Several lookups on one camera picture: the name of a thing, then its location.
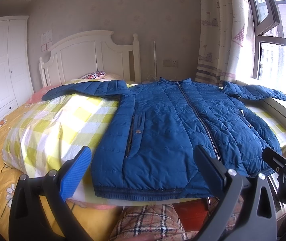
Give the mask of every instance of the white headboard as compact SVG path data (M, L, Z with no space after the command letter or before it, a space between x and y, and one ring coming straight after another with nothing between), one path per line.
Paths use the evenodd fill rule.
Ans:
M134 34L132 45L116 45L113 31L86 31L68 36L51 46L51 57L39 58L43 87L64 84L87 73L103 70L125 81L141 82L140 45Z

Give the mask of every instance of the wall socket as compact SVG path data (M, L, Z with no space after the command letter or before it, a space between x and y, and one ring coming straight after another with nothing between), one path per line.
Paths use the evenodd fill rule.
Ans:
M178 67L179 60L163 60L163 67Z

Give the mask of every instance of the curtain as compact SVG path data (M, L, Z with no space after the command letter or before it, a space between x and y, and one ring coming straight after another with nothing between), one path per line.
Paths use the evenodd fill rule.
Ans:
M201 0L201 38L197 82L235 82L242 63L249 18L248 0Z

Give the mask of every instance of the red floor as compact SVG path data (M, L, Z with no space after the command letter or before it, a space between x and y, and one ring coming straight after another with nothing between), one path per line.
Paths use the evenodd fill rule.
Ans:
M199 231L207 214L204 199L173 204L185 231Z

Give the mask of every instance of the blue jacket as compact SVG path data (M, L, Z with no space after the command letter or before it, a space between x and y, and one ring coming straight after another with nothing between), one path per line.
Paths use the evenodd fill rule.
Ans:
M262 160L264 148L281 154L268 125L237 99L286 100L277 90L229 82L220 89L191 79L172 82L161 78L130 88L124 81L63 85L42 99L75 92L120 96L91 164L99 197L156 201L211 196L193 160L197 145L203 145L227 169L243 175L272 173Z

